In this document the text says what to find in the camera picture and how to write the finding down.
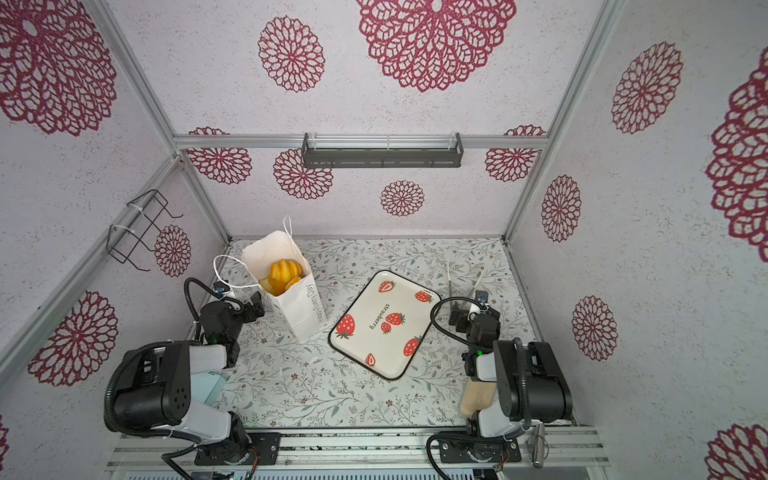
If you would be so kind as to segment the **white paper bag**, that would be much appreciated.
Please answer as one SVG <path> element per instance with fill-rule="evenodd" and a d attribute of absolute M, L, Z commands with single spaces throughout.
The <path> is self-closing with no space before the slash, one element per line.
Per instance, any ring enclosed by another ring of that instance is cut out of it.
<path fill-rule="evenodd" d="M 226 280 L 219 268 L 223 260 L 243 267 L 252 280 L 240 285 Z M 217 280 L 232 290 L 258 288 L 265 293 L 273 311 L 300 343 L 327 324 L 312 268 L 293 238 L 288 216 L 283 218 L 282 229 L 245 247 L 240 257 L 216 256 L 213 271 Z"/>

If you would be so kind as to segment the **light green box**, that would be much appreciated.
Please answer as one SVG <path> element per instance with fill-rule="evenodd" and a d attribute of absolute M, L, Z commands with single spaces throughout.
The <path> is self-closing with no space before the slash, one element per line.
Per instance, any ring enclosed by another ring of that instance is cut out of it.
<path fill-rule="evenodd" d="M 217 402 L 227 383 L 226 378 L 219 372 L 192 374 L 190 381 L 193 398 L 211 407 Z"/>

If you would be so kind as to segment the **metal tongs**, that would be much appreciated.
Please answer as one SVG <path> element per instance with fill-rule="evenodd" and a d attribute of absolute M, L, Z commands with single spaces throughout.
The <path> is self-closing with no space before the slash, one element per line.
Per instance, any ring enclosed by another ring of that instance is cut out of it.
<path fill-rule="evenodd" d="M 473 298 L 485 276 L 483 265 L 446 262 L 446 280 L 451 297 Z"/>

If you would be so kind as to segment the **long braided orange bread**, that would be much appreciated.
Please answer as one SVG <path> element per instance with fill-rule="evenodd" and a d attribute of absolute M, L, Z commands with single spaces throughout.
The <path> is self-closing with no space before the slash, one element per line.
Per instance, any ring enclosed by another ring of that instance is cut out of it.
<path fill-rule="evenodd" d="M 265 292 L 277 297 L 285 292 L 286 283 L 267 276 L 259 280 L 259 285 Z"/>

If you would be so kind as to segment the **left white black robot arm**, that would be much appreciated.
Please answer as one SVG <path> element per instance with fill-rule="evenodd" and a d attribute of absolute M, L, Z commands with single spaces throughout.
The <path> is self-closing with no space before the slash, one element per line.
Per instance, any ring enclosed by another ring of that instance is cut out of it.
<path fill-rule="evenodd" d="M 189 300 L 193 285 L 212 298 L 201 308 Z M 223 281 L 208 286 L 194 277 L 185 279 L 183 294 L 193 317 L 193 338 L 126 352 L 106 386 L 104 424 L 132 437 L 186 440 L 190 445 L 184 454 L 194 452 L 214 465 L 256 463 L 260 453 L 242 419 L 195 399 L 192 378 L 235 367 L 243 326 L 265 314 L 262 295 L 254 292 L 242 301 Z"/>

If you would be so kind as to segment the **metal handled tool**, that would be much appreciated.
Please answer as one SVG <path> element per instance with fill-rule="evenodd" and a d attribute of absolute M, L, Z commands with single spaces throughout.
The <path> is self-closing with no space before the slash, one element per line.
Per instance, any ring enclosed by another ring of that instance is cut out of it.
<path fill-rule="evenodd" d="M 546 441 L 546 426 L 544 423 L 538 423 L 529 438 L 528 443 L 530 453 L 530 463 L 536 469 L 541 469 L 544 466 L 544 461 L 547 458 L 549 447 Z"/>

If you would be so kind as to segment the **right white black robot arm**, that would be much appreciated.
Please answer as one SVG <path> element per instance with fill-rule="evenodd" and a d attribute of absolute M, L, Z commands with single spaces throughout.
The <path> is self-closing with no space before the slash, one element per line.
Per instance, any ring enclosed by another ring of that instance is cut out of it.
<path fill-rule="evenodd" d="M 437 320 L 443 305 L 454 302 L 470 305 L 459 312 L 456 333 Z M 509 441 L 534 425 L 572 417 L 572 394 L 549 343 L 502 339 L 500 313 L 478 299 L 440 300 L 431 308 L 429 319 L 438 332 L 467 347 L 462 358 L 470 380 L 495 386 L 490 405 L 470 414 L 465 438 Z"/>

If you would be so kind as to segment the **black wall shelf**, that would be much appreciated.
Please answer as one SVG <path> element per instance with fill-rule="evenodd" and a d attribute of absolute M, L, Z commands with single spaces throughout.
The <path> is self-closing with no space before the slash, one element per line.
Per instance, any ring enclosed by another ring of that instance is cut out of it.
<path fill-rule="evenodd" d="M 306 133 L 300 148 L 308 169 L 419 169 L 458 168 L 465 149 L 459 134 L 420 144 L 415 138 L 357 141 L 351 137 L 330 145 Z"/>

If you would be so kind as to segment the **white tray black rim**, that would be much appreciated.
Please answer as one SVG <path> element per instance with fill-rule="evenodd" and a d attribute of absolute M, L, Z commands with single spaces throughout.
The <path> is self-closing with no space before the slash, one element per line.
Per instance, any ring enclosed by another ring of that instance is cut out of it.
<path fill-rule="evenodd" d="M 425 286 L 380 270 L 332 327 L 328 343 L 370 372 L 396 381 L 415 358 L 439 299 Z"/>

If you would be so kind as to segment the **yellow bun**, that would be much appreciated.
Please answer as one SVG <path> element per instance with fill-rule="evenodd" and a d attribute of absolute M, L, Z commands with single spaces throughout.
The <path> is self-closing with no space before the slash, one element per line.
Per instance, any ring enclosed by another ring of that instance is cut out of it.
<path fill-rule="evenodd" d="M 270 265 L 269 277 L 277 282 L 288 283 L 304 275 L 302 265 L 293 259 L 281 259 Z"/>

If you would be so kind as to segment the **beige sponge block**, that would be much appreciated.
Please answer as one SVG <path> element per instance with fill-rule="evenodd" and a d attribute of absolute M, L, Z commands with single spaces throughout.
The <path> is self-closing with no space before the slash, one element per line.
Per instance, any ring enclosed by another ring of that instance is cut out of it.
<path fill-rule="evenodd" d="M 477 411 L 486 409 L 492 404 L 495 393 L 496 384 L 494 382 L 469 379 L 462 394 L 460 413 L 465 418 L 471 418 Z"/>

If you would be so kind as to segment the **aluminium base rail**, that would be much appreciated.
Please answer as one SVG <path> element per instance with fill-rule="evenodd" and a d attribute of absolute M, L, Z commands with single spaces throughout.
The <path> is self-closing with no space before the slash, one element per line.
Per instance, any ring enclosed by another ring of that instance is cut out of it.
<path fill-rule="evenodd" d="M 276 447 L 261 447 L 257 468 L 289 469 L 426 468 L 425 444 L 435 428 L 291 428 L 280 432 Z M 554 426 L 545 429 L 546 467 L 608 467 L 610 460 L 594 427 Z M 160 471 L 169 467 L 165 453 L 189 443 L 172 438 L 118 440 L 104 470 L 107 472 Z"/>

